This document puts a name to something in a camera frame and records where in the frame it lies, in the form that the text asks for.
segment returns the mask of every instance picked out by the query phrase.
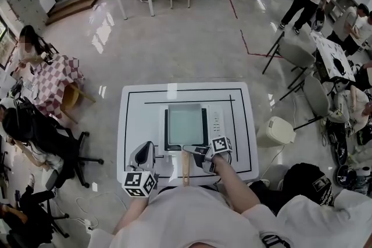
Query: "white trash can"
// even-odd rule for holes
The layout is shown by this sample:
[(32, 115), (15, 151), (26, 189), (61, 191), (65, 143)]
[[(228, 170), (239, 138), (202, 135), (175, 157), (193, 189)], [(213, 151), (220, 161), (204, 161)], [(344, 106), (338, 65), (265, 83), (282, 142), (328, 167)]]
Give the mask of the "white trash can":
[(260, 147), (275, 147), (295, 141), (296, 133), (293, 126), (279, 117), (271, 117), (262, 124), (257, 132), (257, 145)]

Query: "red line on floor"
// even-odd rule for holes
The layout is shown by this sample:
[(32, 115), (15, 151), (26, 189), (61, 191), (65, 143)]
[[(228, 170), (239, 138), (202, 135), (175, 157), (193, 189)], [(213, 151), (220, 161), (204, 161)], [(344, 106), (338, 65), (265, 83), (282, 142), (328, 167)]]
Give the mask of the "red line on floor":
[(238, 16), (237, 16), (237, 12), (235, 11), (235, 7), (234, 7), (232, 1), (231, 1), (231, 0), (229, 0), (229, 1), (230, 1), (230, 4), (231, 4), (231, 7), (233, 8), (232, 10), (234, 11), (235, 18), (238, 18)]
[(265, 54), (249, 53), (248, 46), (246, 45), (245, 38), (244, 38), (244, 35), (243, 35), (243, 31), (242, 31), (241, 29), (240, 29), (240, 33), (241, 33), (241, 35), (242, 35), (242, 39), (243, 39), (243, 42), (244, 42), (244, 46), (245, 46), (245, 49), (246, 49), (246, 52), (247, 52), (248, 55), (266, 57)]

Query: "chair backrest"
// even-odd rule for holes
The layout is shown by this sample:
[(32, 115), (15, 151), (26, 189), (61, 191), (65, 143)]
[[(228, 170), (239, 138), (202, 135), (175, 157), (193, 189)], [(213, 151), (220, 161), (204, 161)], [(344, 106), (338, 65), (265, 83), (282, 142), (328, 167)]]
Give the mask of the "chair backrest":
[(279, 54), (287, 61), (298, 67), (310, 67), (315, 57), (299, 45), (291, 43), (287, 38), (280, 39)]
[(303, 85), (303, 93), (310, 107), (317, 116), (326, 117), (330, 113), (330, 102), (320, 81), (307, 76)]

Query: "black and white marker cube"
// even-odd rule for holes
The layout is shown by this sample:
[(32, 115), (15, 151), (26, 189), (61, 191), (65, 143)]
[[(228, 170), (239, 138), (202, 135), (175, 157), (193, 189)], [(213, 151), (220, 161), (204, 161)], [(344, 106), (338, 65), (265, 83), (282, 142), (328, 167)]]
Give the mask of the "black and white marker cube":
[(213, 149), (213, 155), (223, 152), (233, 151), (230, 140), (226, 136), (219, 136), (210, 140), (210, 147)]
[(156, 180), (150, 171), (125, 171), (121, 187), (131, 197), (149, 197)]

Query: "pink and white tablecloth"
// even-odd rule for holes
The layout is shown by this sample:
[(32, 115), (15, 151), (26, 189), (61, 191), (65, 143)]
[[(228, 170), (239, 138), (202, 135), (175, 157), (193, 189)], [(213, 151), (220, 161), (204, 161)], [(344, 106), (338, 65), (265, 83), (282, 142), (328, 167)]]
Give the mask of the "pink and white tablecloth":
[(65, 87), (72, 82), (82, 85), (85, 78), (78, 70), (78, 59), (65, 55), (54, 55), (53, 58), (51, 65), (42, 62), (34, 70), (31, 82), (38, 85), (39, 93), (32, 103), (42, 114), (46, 116), (53, 114), (61, 119), (60, 105)]

